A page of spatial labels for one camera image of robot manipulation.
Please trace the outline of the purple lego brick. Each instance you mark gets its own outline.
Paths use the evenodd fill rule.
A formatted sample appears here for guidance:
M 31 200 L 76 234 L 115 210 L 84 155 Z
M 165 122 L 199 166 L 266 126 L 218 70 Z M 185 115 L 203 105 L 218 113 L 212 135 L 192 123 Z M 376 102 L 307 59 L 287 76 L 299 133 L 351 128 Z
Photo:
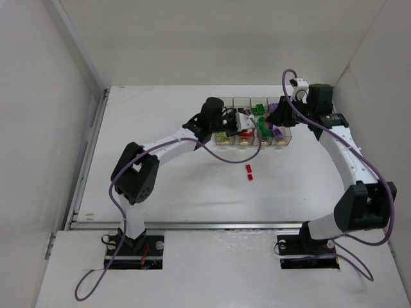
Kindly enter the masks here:
M 275 110 L 277 109 L 278 105 L 279 105 L 279 103 L 269 103 L 268 104 L 268 112 L 270 114 L 274 113 Z

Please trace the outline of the purple lego piece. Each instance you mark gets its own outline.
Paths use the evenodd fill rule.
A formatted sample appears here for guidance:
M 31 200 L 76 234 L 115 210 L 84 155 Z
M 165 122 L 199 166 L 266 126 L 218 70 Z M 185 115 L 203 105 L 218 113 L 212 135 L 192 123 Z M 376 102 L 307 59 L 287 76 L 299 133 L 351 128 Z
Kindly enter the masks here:
M 278 127 L 276 127 L 276 126 L 273 127 L 272 132 L 273 132 L 273 135 L 276 139 L 278 139 L 278 140 L 284 139 L 284 135 Z

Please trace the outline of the green lego plate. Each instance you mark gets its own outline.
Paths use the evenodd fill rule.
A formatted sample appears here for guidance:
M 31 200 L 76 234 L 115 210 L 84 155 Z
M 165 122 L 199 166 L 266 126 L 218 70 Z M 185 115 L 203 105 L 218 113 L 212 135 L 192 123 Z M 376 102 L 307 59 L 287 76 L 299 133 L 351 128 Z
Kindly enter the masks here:
M 263 116 L 265 114 L 265 106 L 263 104 L 256 104 L 251 108 L 255 116 Z

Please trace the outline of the red flower lego piece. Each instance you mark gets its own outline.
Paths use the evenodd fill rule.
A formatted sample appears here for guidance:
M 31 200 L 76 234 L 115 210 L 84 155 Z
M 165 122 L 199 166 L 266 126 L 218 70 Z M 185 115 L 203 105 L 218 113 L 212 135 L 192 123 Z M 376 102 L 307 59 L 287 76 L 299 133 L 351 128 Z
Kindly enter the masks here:
M 239 137 L 240 137 L 240 138 L 246 138 L 246 139 L 248 139 L 248 138 L 253 138 L 253 136 L 254 136 L 254 132 L 253 132 L 253 131 L 251 131 L 251 132 L 243 132 L 243 133 L 240 133 L 240 134 L 239 134 Z

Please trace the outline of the small green lego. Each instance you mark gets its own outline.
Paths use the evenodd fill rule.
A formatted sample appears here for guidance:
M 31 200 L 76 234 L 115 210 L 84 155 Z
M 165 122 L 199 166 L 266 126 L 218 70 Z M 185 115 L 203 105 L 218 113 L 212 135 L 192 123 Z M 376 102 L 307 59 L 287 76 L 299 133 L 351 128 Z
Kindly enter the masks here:
M 259 117 L 257 123 L 261 134 L 261 138 L 263 140 L 267 140 L 273 137 L 272 131 L 267 127 L 264 116 Z

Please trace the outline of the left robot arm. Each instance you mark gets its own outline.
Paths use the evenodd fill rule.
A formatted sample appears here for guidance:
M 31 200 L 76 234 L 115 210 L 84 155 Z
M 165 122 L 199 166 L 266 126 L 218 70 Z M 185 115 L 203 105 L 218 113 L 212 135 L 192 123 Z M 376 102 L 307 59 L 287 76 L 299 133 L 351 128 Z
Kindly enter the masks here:
M 121 213 L 119 245 L 137 249 L 142 245 L 146 227 L 143 213 L 127 209 L 144 202 L 153 193 L 159 168 L 169 161 L 205 148 L 215 133 L 228 137 L 258 132 L 250 111 L 226 107 L 220 98 L 207 98 L 201 111 L 173 134 L 150 144 L 131 142 L 123 150 L 110 177 L 109 198 Z

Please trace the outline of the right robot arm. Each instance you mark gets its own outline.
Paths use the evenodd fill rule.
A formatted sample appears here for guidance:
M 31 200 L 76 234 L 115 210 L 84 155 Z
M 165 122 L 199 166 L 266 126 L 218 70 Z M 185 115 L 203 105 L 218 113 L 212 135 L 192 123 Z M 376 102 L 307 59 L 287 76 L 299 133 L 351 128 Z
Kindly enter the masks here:
M 266 122 L 275 126 L 307 125 L 331 157 L 344 185 L 345 193 L 333 212 L 323 218 L 303 223 L 299 237 L 304 246 L 352 232 L 386 228 L 388 241 L 394 226 L 396 186 L 362 155 L 346 118 L 333 111 L 333 87 L 328 84 L 308 84 L 302 78 L 292 78 L 292 95 L 280 97 L 278 106 Z

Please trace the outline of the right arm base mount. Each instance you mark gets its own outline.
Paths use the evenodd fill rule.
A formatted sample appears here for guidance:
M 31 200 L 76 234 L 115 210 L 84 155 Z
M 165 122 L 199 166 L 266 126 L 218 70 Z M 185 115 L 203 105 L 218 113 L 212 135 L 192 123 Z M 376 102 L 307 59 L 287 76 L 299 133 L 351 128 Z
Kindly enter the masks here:
M 283 270 L 339 270 L 335 246 L 329 239 L 304 242 L 299 234 L 277 233 L 274 246 Z

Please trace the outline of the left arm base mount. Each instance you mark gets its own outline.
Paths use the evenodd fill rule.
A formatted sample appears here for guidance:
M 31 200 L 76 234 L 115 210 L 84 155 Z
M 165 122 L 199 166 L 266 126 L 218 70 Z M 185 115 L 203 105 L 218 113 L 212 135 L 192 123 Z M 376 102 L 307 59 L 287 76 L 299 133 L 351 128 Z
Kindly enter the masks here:
M 106 245 L 103 265 L 117 270 L 161 270 L 163 267 L 164 241 L 163 235 L 143 234 L 137 240 L 128 244 L 125 241 L 119 252 L 113 258 L 114 252 L 121 240 L 119 234 L 103 235 L 101 241 Z

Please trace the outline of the aluminium rail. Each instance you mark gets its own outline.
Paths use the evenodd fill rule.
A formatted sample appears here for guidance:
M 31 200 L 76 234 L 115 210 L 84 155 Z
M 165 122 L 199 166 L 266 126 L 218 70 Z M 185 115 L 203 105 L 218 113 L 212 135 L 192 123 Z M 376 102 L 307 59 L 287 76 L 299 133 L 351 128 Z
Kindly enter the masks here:
M 67 230 L 114 230 L 119 223 L 107 222 L 72 222 Z M 271 230 L 271 229 L 298 229 L 301 221 L 292 222 L 252 222 L 252 223 L 228 223 L 228 222 L 146 222 L 147 230 Z

